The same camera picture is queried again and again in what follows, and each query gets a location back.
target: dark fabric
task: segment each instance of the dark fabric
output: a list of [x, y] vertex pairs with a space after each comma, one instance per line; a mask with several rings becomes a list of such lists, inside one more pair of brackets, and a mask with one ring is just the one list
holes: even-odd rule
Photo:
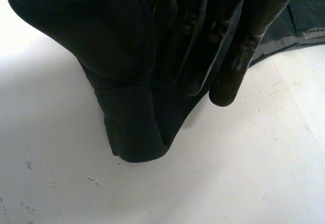
[[[166, 154], [188, 114], [209, 91], [215, 73], [219, 69], [232, 40], [240, 11], [232, 24], [231, 31], [223, 44], [217, 62], [204, 88], [197, 96], [186, 97], [181, 95], [176, 88], [166, 87], [160, 83], [156, 75], [156, 69], [159, 68], [159, 64], [163, 61], [159, 59], [159, 55], [157, 64], [153, 67], [150, 57], [153, 56], [153, 52], [162, 54], [164, 51], [153, 51], [150, 47], [148, 48], [141, 45], [146, 43], [147, 37], [143, 35], [143, 31], [135, 30], [137, 25], [139, 25], [143, 30], [148, 28], [147, 30], [150, 32], [150, 27], [152, 22], [154, 22], [156, 25], [156, 32], [158, 31], [158, 33], [160, 33], [158, 37], [162, 38], [164, 30], [168, 28], [168, 22], [161, 22], [162, 19], [160, 19], [160, 17], [168, 20], [168, 9], [157, 8], [155, 16], [152, 17], [148, 12], [148, 8], [150, 9], [152, 6], [160, 4], [155, 0], [149, 1], [149, 3], [147, 3], [148, 6], [146, 6], [146, 4], [143, 5], [143, 0], [136, 0], [138, 6], [131, 5], [133, 2], [127, 0], [124, 2], [120, 2], [119, 0], [107, 1], [108, 5], [104, 5], [102, 8], [107, 8], [107, 11], [112, 14], [113, 18], [106, 17], [104, 14], [105, 11], [103, 13], [103, 9], [94, 10], [90, 8], [84, 12], [80, 11], [80, 6], [77, 5], [78, 7], [74, 9], [75, 11], [68, 12], [68, 14], [62, 14], [62, 10], [60, 10], [61, 13], [53, 13], [53, 10], [46, 10], [46, 12], [44, 12], [44, 10], [40, 11], [34, 10], [33, 8], [26, 8], [18, 0], [9, 0], [12, 8], [21, 18], [43, 31], [48, 36], [54, 38], [69, 50], [72, 50], [73, 54], [78, 58], [90, 84], [95, 90], [99, 105], [104, 112], [105, 126], [113, 153], [128, 162], [150, 161]], [[94, 3], [97, 3], [96, 0], [91, 0], [87, 2], [87, 6], [93, 6]], [[122, 7], [129, 10], [132, 15], [119, 9]], [[271, 48], [269, 49], [270, 53], [267, 54], [257, 50], [259, 56], [254, 57], [253, 63], [262, 60], [270, 54], [284, 51], [288, 48], [288, 43], [275, 44], [277, 41], [283, 42], [282, 39], [286, 37], [292, 37], [294, 39], [301, 38], [301, 32], [307, 29], [325, 27], [325, 17], [323, 13], [319, 11], [323, 10], [324, 7], [325, 0], [292, 0], [289, 7], [272, 24], [262, 41], [261, 49], [263, 47], [264, 49], [269, 47]], [[175, 13], [176, 9], [173, 9], [173, 15], [169, 23], [173, 22]], [[147, 16], [147, 20], [145, 20], [144, 23], [139, 22], [139, 20], [145, 16]], [[79, 20], [81, 17], [88, 21], [91, 20], [93, 25], [89, 26], [88, 21], [85, 21], [83, 24], [80, 23]], [[66, 24], [67, 19], [70, 19], [70, 22], [68, 22], [71, 24], [70, 26]], [[121, 20], [116, 26], [117, 30], [113, 28], [117, 33], [111, 31], [111, 27], [115, 27], [114, 25], [116, 25], [116, 20]], [[77, 21], [80, 27], [74, 29], [73, 32], [67, 32], [67, 30], [73, 28], [72, 24], [74, 21]], [[132, 35], [130, 35], [131, 41], [126, 41], [123, 38], [127, 37], [128, 33], [123, 31], [121, 31], [121, 33], [119, 32], [127, 26], [124, 24], [129, 23]], [[86, 31], [82, 36], [75, 35], [83, 29]], [[137, 44], [137, 39], [144, 41]], [[309, 45], [321, 44], [324, 41], [325, 38], [319, 38], [314, 43], [310, 42]], [[123, 46], [120, 42], [126, 42], [128, 45]], [[300, 42], [298, 44], [304, 45], [303, 40], [299, 40], [298, 42]], [[131, 81], [121, 83], [118, 81], [119, 79], [112, 79], [114, 74], [111, 74], [111, 67], [107, 69], [101, 69], [100, 65], [97, 68], [96, 66], [94, 67], [94, 64], [99, 64], [96, 55], [94, 57], [85, 56], [85, 53], [80, 53], [80, 47], [74, 50], [75, 43], [83, 45], [82, 48], [85, 50], [84, 52], [86, 52], [86, 54], [93, 49], [97, 51], [95, 54], [99, 56], [99, 60], [102, 61], [104, 66], [115, 66], [116, 63], [133, 59], [135, 59], [136, 62], [130, 61], [130, 63], [137, 64], [137, 59], [140, 59], [140, 63], [143, 64], [142, 69], [136, 72], [136, 74], [130, 75], [130, 77], [133, 77]], [[119, 49], [121, 52], [119, 52], [118, 55], [122, 55], [124, 49], [124, 54], [132, 54], [134, 56], [131, 55], [130, 57], [117, 59], [118, 56], [112, 55], [112, 52]]]

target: finger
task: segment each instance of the finger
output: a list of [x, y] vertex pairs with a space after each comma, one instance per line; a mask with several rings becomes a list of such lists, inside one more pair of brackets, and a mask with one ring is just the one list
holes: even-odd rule
[[234, 39], [210, 90], [214, 104], [228, 106], [234, 101], [267, 28], [288, 3], [289, 0], [244, 0]]
[[198, 28], [203, 0], [177, 0], [178, 17], [174, 23], [169, 47], [161, 69], [161, 77], [169, 84], [175, 84]]
[[194, 96], [201, 91], [240, 1], [208, 0], [202, 31], [178, 80], [178, 85], [184, 94]]

